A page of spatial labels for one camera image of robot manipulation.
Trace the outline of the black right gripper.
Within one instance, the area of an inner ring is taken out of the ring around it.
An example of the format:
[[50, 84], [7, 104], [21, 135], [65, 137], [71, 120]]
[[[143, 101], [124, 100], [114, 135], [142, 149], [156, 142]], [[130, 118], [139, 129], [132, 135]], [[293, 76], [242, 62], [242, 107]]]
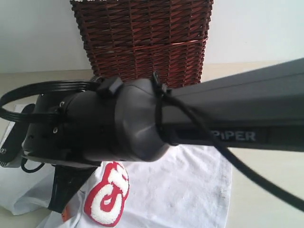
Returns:
[[[39, 95], [33, 113], [59, 112], [74, 96], [73, 92]], [[78, 140], [69, 141], [62, 123], [31, 123], [22, 148], [27, 159], [56, 165], [50, 211], [62, 213], [68, 202], [80, 190], [101, 162], [88, 161], [76, 148]]]

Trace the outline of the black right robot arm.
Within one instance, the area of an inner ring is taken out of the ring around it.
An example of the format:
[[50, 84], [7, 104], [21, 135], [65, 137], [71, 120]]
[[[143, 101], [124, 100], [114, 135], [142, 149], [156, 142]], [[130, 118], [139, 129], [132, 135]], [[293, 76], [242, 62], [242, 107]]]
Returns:
[[170, 89], [157, 74], [123, 83], [51, 81], [38, 95], [22, 148], [26, 158], [80, 170], [103, 161], [153, 162], [170, 146], [215, 147], [255, 184], [298, 210], [304, 201], [268, 181], [230, 148], [304, 150], [302, 59]]

